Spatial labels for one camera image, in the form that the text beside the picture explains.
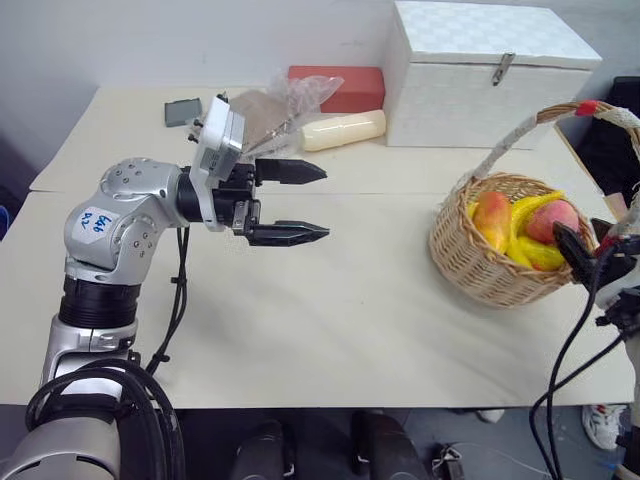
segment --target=yellow banana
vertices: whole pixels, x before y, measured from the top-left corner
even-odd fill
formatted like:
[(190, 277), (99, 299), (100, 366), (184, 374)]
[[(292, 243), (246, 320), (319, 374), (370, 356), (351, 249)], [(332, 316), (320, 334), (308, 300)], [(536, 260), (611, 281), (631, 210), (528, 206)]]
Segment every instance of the yellow banana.
[(558, 247), (545, 245), (522, 235), (518, 237), (518, 245), (536, 270), (552, 272), (564, 265), (564, 257)]
[(560, 200), (561, 198), (564, 198), (564, 192), (556, 190), (546, 195), (524, 197), (513, 204), (511, 209), (511, 233), (509, 236), (509, 246), (507, 247), (507, 255), (511, 260), (525, 267), (533, 268), (531, 262), (520, 248), (518, 234), (524, 226), (526, 219), (529, 218), (529, 215), (541, 206), (554, 200)]

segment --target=basket handle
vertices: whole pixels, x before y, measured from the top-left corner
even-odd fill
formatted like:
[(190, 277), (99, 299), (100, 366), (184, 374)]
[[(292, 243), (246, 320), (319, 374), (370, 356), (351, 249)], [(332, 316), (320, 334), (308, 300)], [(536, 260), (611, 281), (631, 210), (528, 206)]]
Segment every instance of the basket handle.
[(468, 182), (485, 178), (496, 161), (507, 153), (523, 135), (533, 130), (536, 126), (572, 116), (592, 116), (624, 128), (629, 137), (631, 137), (631, 145), (640, 161), (640, 119), (626, 108), (614, 107), (598, 100), (585, 100), (584, 102), (561, 103), (545, 108), (522, 122), (493, 147), (487, 158), (473, 171)]

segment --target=wicker basket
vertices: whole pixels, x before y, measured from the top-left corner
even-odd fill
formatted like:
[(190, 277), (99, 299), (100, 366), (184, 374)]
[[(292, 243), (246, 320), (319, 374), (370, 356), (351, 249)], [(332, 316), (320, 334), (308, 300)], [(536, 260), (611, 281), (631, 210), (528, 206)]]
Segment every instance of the wicker basket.
[[(554, 272), (540, 272), (521, 266), (491, 248), (467, 215), (467, 205), (484, 191), (502, 192), (513, 202), (556, 190), (522, 175), (488, 173), (496, 160), (536, 125), (573, 115), (593, 115), (625, 128), (640, 157), (640, 121), (628, 110), (603, 102), (556, 105), (538, 112), (511, 132), (468, 178), (463, 177), (461, 186), (449, 194), (429, 236), (431, 255), (440, 272), (470, 297), (496, 307), (515, 307), (537, 300), (571, 280), (568, 265)], [(591, 230), (582, 215), (580, 232), (593, 249)]]

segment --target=red tape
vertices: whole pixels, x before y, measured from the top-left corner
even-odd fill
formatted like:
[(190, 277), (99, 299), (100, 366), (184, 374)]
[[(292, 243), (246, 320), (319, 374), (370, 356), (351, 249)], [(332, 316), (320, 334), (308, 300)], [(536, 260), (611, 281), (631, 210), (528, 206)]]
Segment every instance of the red tape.
[(590, 117), (598, 110), (597, 100), (585, 100), (576, 109), (576, 117)]

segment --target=red box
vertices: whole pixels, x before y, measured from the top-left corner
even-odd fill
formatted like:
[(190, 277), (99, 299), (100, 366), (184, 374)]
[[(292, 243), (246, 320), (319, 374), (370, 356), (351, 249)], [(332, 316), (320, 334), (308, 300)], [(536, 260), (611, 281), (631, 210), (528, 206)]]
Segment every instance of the red box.
[(289, 67), (289, 79), (312, 75), (344, 78), (338, 91), (320, 106), (323, 113), (360, 113), (382, 108), (384, 80), (378, 67)]

